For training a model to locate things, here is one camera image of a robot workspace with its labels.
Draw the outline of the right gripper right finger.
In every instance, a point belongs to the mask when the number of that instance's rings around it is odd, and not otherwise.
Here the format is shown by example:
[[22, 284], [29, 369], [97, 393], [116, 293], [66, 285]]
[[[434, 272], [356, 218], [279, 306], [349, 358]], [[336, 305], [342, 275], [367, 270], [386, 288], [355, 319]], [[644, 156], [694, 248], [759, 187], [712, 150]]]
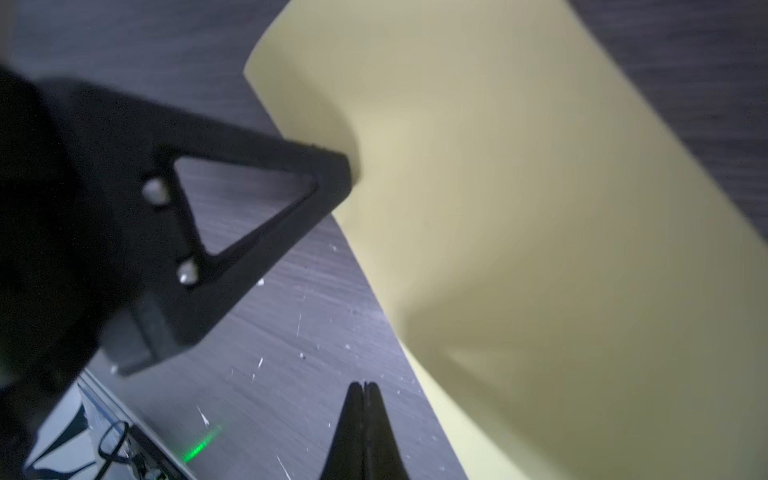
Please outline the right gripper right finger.
[[409, 479], [376, 383], [363, 387], [363, 478]]

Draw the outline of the yellow square paper sheet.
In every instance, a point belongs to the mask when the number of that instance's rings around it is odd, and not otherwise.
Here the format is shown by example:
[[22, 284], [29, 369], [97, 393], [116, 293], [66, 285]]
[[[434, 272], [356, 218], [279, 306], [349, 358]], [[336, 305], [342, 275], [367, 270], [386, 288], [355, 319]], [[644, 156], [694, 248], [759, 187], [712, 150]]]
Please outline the yellow square paper sheet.
[[562, 1], [291, 1], [245, 77], [471, 479], [763, 479], [767, 247]]

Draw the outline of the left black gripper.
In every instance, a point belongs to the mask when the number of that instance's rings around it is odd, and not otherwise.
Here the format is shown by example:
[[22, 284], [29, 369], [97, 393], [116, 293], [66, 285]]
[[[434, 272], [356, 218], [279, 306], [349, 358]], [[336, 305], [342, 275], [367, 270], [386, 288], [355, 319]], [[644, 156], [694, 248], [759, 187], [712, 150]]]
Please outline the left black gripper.
[[[208, 253], [182, 157], [311, 180]], [[1, 72], [1, 475], [97, 348], [128, 376], [198, 344], [351, 192], [343, 154], [73, 79]]]

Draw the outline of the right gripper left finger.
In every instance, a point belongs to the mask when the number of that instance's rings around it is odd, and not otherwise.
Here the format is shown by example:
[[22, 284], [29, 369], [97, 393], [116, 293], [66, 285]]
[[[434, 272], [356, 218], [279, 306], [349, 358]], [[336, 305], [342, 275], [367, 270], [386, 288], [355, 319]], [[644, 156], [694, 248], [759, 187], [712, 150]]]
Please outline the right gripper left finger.
[[360, 383], [353, 382], [347, 390], [320, 479], [363, 479], [363, 444], [364, 390]]

